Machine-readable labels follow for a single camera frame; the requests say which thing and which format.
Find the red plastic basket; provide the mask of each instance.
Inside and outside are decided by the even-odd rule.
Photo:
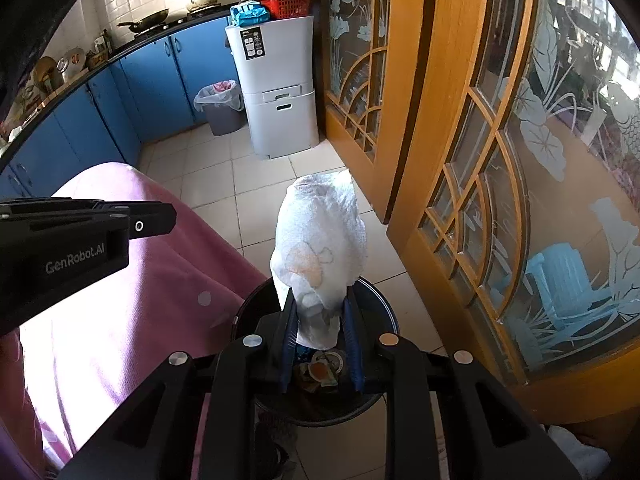
[[[276,20],[301,18],[309,15],[311,0],[258,0]]]

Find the black wok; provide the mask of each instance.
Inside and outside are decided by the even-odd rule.
[[[155,25],[159,25],[160,23],[166,20],[166,17],[169,15],[169,9],[158,10],[158,12],[154,12],[148,16],[142,18],[139,22],[122,22],[118,23],[118,27],[124,27],[129,25],[129,30],[131,32],[143,32],[148,28],[151,28]]]

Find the used tissue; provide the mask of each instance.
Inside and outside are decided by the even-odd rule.
[[[298,306],[297,342],[328,350],[336,345],[347,286],[367,257],[349,171],[297,179],[280,207],[271,273],[284,308],[289,288]]]

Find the sticker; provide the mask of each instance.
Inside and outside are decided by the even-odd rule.
[[[248,28],[240,31],[240,39],[244,47],[244,57],[255,59],[264,56],[264,44],[260,27]]]

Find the metal screw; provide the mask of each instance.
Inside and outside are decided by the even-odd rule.
[[[382,334],[379,338],[380,342],[384,346],[396,346],[398,344],[398,336],[396,334],[392,334],[391,332],[387,332]]]
[[[466,350],[458,350],[455,354],[453,354],[453,358],[461,365],[471,364],[471,362],[474,360],[471,352],[467,352]]]
[[[262,343],[262,338],[257,334],[249,334],[244,336],[242,339],[242,344],[244,346],[260,346]]]
[[[173,366],[180,366],[185,364],[189,359],[189,356],[184,352],[174,352],[169,356],[169,364]]]

